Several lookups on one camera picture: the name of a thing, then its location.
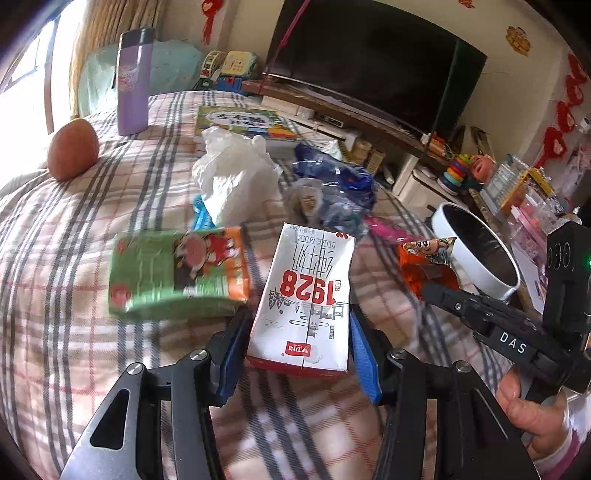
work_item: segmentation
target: window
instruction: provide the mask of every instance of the window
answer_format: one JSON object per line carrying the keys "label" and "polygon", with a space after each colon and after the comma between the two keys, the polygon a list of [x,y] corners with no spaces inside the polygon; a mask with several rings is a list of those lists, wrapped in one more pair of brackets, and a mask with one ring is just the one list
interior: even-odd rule
{"label": "window", "polygon": [[73,0],[43,27],[0,94],[0,183],[43,163],[50,134],[70,120],[70,59],[85,6]]}

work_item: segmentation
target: milk carton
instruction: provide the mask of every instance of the milk carton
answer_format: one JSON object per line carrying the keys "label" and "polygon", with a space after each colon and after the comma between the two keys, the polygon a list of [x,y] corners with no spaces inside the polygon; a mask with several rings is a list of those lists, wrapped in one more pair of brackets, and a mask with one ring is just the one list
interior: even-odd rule
{"label": "milk carton", "polygon": [[247,357],[296,375],[347,371],[349,265],[355,238],[284,224]]}

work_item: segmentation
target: television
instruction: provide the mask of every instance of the television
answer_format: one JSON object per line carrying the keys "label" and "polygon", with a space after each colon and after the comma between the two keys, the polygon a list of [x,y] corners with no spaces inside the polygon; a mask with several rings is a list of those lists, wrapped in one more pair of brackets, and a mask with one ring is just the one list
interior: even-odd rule
{"label": "television", "polygon": [[[269,59],[302,3],[285,0]],[[485,61],[451,32],[382,2],[312,0],[269,73],[417,133],[431,132],[443,100],[435,130],[448,139]]]}

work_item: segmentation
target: human hand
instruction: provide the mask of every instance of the human hand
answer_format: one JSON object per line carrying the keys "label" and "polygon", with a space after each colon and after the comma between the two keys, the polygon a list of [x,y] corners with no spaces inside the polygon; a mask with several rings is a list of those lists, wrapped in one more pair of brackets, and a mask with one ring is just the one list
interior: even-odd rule
{"label": "human hand", "polygon": [[521,383],[513,366],[501,379],[496,400],[513,425],[532,434],[527,452],[538,460],[558,450],[569,434],[566,395],[561,390],[550,407],[522,400],[520,395]]}

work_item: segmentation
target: orange snack bag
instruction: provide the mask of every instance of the orange snack bag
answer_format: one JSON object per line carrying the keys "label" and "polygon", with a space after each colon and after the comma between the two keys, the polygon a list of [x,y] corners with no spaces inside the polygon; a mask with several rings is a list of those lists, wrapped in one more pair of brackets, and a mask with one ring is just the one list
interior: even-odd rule
{"label": "orange snack bag", "polygon": [[455,241],[455,237],[433,238],[398,246],[402,276],[419,300],[423,299],[423,285],[430,281],[460,290],[456,274],[450,266]]}

